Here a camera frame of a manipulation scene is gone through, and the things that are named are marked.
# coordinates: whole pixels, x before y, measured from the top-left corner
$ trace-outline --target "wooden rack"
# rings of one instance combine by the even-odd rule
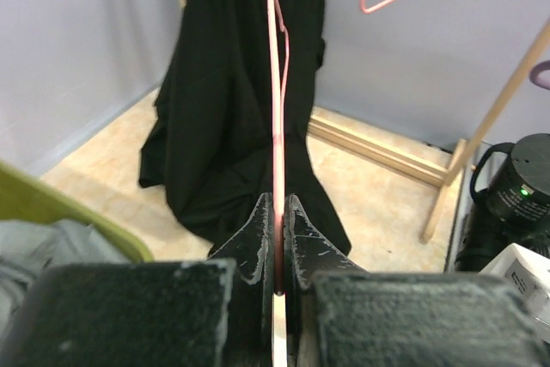
[[[186,0],[180,0],[182,7]],[[414,179],[426,182],[439,188],[439,194],[426,221],[424,231],[420,235],[422,242],[428,242],[434,235],[437,223],[443,212],[443,206],[449,187],[456,176],[467,166],[468,160],[480,146],[483,137],[491,129],[497,117],[502,113],[510,98],[517,92],[522,82],[527,79],[529,71],[536,64],[539,56],[550,43],[550,20],[547,20],[529,47],[516,70],[503,87],[485,118],[476,129],[469,142],[461,139],[455,147],[455,152],[447,167],[436,165],[420,157],[407,154],[391,145],[358,134],[341,125],[313,115],[309,122],[311,136],[322,139],[358,156],[374,160],[380,164],[400,171]]]

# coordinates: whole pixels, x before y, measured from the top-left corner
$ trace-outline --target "black garment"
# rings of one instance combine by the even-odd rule
[[[348,254],[351,244],[306,148],[324,53],[325,0],[279,1],[290,34],[287,193],[295,193],[312,224]],[[272,190],[270,76],[266,0],[187,0],[156,100],[158,121],[142,148],[139,183],[164,185],[178,220],[214,248],[247,221],[260,194]]]

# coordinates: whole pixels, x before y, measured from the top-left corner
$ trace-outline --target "green laundry basket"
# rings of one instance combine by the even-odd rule
[[[134,262],[152,261],[153,254],[137,237],[47,184],[0,161],[0,220],[54,223],[74,219],[93,224],[121,253]]]

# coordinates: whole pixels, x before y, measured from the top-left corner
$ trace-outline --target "beige floor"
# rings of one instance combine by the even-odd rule
[[[154,94],[67,156],[43,179],[142,238],[159,260],[204,258],[210,244],[182,228],[161,188],[137,185],[138,152],[155,120]],[[446,165],[449,155],[336,113],[330,120]],[[440,272],[453,223],[458,182],[428,245],[419,242],[437,191],[373,162],[309,139],[315,172],[333,201],[353,249],[351,259],[370,271]]]

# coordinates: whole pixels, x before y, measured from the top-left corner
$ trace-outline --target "gray wall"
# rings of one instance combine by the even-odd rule
[[[1,0],[0,157],[42,173],[162,79],[178,0]]]
[[[550,13],[550,0],[398,0],[370,15],[358,4],[327,0],[317,103],[443,147],[472,136]],[[548,132],[548,108],[526,82],[486,139]]]

